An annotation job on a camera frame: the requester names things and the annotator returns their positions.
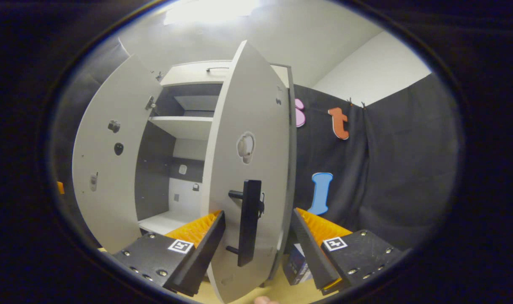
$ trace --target blue letter i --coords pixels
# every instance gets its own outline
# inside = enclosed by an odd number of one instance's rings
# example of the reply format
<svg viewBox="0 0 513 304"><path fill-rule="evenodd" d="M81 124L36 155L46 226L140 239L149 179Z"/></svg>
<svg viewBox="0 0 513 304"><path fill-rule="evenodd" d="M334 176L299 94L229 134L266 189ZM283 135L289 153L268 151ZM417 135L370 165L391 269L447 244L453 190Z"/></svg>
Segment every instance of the blue letter i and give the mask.
<svg viewBox="0 0 513 304"><path fill-rule="evenodd" d="M312 197L312 206L307 212L312 214L322 214L328 211L326 202L328 200L329 183L333 179L331 173L314 173L312 181L315 183L315 193Z"/></svg>

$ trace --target white wall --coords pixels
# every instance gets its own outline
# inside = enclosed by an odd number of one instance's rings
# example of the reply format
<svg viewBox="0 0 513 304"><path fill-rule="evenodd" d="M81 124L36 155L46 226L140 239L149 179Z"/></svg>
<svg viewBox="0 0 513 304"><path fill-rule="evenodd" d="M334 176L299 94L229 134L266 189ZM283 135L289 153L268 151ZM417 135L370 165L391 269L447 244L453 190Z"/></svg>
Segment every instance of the white wall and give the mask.
<svg viewBox="0 0 513 304"><path fill-rule="evenodd" d="M414 52L384 31L345 58L312 88L367 106L430 73Z"/></svg>
<svg viewBox="0 0 513 304"><path fill-rule="evenodd" d="M173 179L170 177L168 187L168 210L179 215L189 215L190 221L200 218L200 204L202 202L202 183Z"/></svg>
<svg viewBox="0 0 513 304"><path fill-rule="evenodd" d="M187 140L177 138L174 146L174 157L203 161L206 159L208 141Z"/></svg>

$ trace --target orange gripper pad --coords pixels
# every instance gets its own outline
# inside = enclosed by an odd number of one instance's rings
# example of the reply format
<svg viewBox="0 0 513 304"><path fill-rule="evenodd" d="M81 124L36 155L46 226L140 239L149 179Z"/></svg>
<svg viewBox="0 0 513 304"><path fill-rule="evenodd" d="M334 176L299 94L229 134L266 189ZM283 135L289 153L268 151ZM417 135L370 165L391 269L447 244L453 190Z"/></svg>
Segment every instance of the orange gripper pad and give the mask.
<svg viewBox="0 0 513 304"><path fill-rule="evenodd" d="M63 187L62 182L57 182L57 190L59 190L60 194L65 194L65 188Z"/></svg>
<svg viewBox="0 0 513 304"><path fill-rule="evenodd" d="M220 212L221 210L187 223L178 229L166 233L165 236L194 243L194 247L197 248Z"/></svg>
<svg viewBox="0 0 513 304"><path fill-rule="evenodd" d="M344 229L336 223L330 222L318 215L299 208L296 208L296 210L304 219L307 227L309 227L312 237L314 237L316 244L318 244L319 247L322 246L322 242L324 240L332 239L334 237L343 237L352 233L352 231Z"/></svg>

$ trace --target white shelf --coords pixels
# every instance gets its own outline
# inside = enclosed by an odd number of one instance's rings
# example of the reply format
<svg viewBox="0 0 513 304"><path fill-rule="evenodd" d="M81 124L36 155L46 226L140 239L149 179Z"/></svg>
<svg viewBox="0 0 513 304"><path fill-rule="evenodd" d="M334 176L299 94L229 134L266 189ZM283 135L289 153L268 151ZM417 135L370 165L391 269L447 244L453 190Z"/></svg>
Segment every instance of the white shelf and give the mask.
<svg viewBox="0 0 513 304"><path fill-rule="evenodd" d="M212 117L156 116L149 119L173 137L187 140L208 140Z"/></svg>
<svg viewBox="0 0 513 304"><path fill-rule="evenodd" d="M138 226L146 231L164 235L196 219L197 215L172 210L138 221Z"/></svg>
<svg viewBox="0 0 513 304"><path fill-rule="evenodd" d="M223 83L228 75L229 60L212 60L173 65L160 81L163 87L170 85Z"/></svg>

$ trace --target beige floor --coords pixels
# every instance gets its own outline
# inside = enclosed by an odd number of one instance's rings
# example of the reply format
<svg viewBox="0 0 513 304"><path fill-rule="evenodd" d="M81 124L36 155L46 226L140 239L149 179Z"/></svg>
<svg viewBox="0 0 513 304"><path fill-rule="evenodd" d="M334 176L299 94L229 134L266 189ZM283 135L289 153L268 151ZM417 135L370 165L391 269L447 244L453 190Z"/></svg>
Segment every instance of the beige floor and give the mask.
<svg viewBox="0 0 513 304"><path fill-rule="evenodd" d="M266 287L257 287L243 296L243 298L231 302L231 304L252 304L254 299L258 296L268 296L270 299L278 301L281 304L306 304L335 294L331 293L327 296L322 296L322 293L316 289L313 280L291 286L282 269L283 264L284 262L281 263L281 266L277 270L275 278L266 283ZM212 285L206 280L202 282L198 294L192 299L204 304L221 304L213 291Z"/></svg>

